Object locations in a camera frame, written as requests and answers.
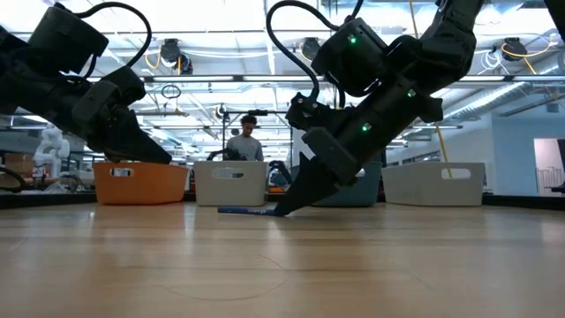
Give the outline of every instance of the orange bin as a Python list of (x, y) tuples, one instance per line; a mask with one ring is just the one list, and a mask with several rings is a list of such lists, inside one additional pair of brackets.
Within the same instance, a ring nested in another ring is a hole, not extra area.
[(186, 168), (159, 163), (95, 163), (96, 199), (102, 204), (163, 204), (185, 196)]

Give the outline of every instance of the bin handle cutout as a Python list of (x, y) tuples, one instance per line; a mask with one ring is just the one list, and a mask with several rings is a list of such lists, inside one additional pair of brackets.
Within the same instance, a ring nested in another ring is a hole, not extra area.
[(446, 168), (441, 170), (441, 178), (445, 180), (470, 179), (471, 171), (469, 169)]
[(245, 172), (239, 168), (215, 168), (212, 170), (213, 178), (221, 179), (241, 179)]
[(133, 169), (131, 168), (112, 168), (109, 170), (112, 177), (131, 177), (133, 176)]

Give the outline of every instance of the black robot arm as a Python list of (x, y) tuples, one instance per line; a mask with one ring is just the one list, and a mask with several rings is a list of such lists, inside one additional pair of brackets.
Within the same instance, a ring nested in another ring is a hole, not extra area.
[[(138, 15), (146, 25), (147, 39), (127, 65), (93, 84), (87, 77), (109, 41), (82, 19), (109, 7)], [(0, 27), (0, 112), (11, 114), (22, 107), (80, 137), (114, 162), (169, 163), (170, 155), (139, 128), (135, 113), (128, 110), (128, 105), (146, 93), (130, 67), (143, 56), (151, 36), (143, 14), (121, 3), (99, 4), (82, 13), (55, 4), (47, 9), (28, 42)], [(79, 73), (90, 57), (84, 77), (61, 73)]]
[(390, 45), (362, 19), (346, 19), (320, 48), (312, 68), (349, 95), (366, 98), (345, 110), (317, 103), (316, 88), (310, 96), (292, 99), (287, 118), (306, 131), (303, 140), (316, 156), (301, 155), (300, 172), (276, 207), (278, 215), (355, 183), (361, 167), (417, 117), (427, 123), (443, 119), (442, 100), (430, 94), (469, 71), (477, 43), (472, 29), (482, 5), (483, 0), (440, 1), (421, 39), (404, 35)]

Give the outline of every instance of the person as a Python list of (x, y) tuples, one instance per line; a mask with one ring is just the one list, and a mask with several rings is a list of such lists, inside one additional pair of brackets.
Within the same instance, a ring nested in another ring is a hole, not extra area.
[(236, 150), (247, 161), (263, 161), (263, 146), (251, 134), (257, 125), (255, 116), (246, 115), (241, 118), (242, 132), (228, 141), (227, 148)]

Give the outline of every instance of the blue marker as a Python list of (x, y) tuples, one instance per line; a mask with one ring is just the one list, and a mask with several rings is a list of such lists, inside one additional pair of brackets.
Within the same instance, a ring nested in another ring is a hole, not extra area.
[(263, 209), (263, 208), (223, 207), (223, 208), (218, 208), (218, 213), (243, 214), (243, 215), (254, 215), (254, 216), (280, 216), (277, 215), (273, 209)]

